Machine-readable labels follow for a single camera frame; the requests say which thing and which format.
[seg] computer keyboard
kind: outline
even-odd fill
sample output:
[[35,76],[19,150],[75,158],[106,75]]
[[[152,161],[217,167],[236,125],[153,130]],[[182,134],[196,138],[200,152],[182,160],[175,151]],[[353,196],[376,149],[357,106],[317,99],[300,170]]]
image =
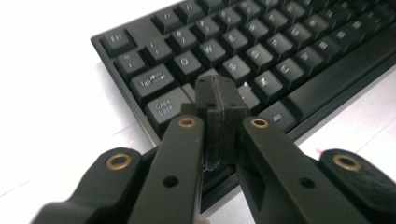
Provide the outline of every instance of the computer keyboard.
[[[396,64],[395,19],[380,0],[183,1],[92,43],[154,146],[206,75],[296,140]],[[232,166],[205,172],[203,210],[236,185]]]

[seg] keyboard frame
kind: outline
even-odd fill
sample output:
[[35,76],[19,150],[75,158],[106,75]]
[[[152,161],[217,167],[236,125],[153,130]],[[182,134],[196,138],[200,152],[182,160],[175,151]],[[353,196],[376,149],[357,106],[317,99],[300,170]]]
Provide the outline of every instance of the keyboard frame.
[[[169,7],[175,8],[178,4],[179,3],[173,4],[172,6],[160,8],[156,11],[151,12],[150,14],[148,14],[146,16],[134,19],[132,21],[125,22],[122,25],[113,27],[107,31],[102,32],[101,34],[95,35],[91,39],[91,42],[92,42],[94,48],[96,49],[98,55],[100,56],[102,62],[104,63],[108,73],[113,78],[114,82],[116,83],[117,87],[120,90],[120,93],[124,97],[127,105],[130,107],[130,109],[134,113],[136,120],[140,124],[143,132],[147,136],[147,138],[150,141],[150,143],[152,144],[153,148],[155,148],[156,146],[161,144],[161,138],[160,138],[160,136],[158,136],[156,134],[154,129],[151,127],[148,119],[146,118],[142,109],[140,109],[139,104],[137,103],[136,99],[132,96],[129,88],[125,84],[118,69],[116,68],[115,62],[117,60],[117,56],[114,58],[109,57],[104,46],[101,43],[101,40],[104,38],[104,34],[109,31],[121,28],[133,21],[150,19],[155,12],[163,10],[163,9],[167,9]],[[380,34],[382,32],[386,32],[388,29],[393,29],[394,31],[396,31],[396,23],[393,23],[390,27],[385,28],[384,30],[380,31],[378,34]],[[348,89],[346,89],[345,91],[343,91],[342,93],[337,95],[335,98],[330,100],[329,103],[327,103],[320,110],[315,112],[308,119],[306,119],[305,121],[298,124],[294,129],[292,129],[290,132],[287,133],[287,136],[292,141],[295,142],[300,137],[302,137],[304,134],[306,134],[307,132],[312,130],[315,126],[317,126],[321,121],[323,121],[324,119],[329,117],[330,114],[332,112],[334,112],[337,108],[339,108],[341,105],[346,103],[353,96],[355,96],[357,93],[362,91],[365,87],[367,87],[370,83],[372,83],[377,78],[379,78],[382,74],[384,74],[386,71],[388,71],[395,64],[396,64],[396,53],[393,53],[384,62],[380,63],[373,70],[366,73],[366,75],[364,77],[360,78],[354,84],[349,86]],[[146,158],[145,161],[147,161],[147,163],[150,163],[150,161],[154,158],[154,156],[155,156],[155,150],[149,151],[148,153],[145,154],[145,158]],[[234,189],[238,185],[239,184],[238,184],[236,174],[230,175],[222,183],[220,183],[219,185],[214,187],[207,194],[203,195],[201,211],[204,212],[211,205],[213,205],[215,202],[217,202],[219,199],[221,199],[224,195],[229,193],[232,189]]]

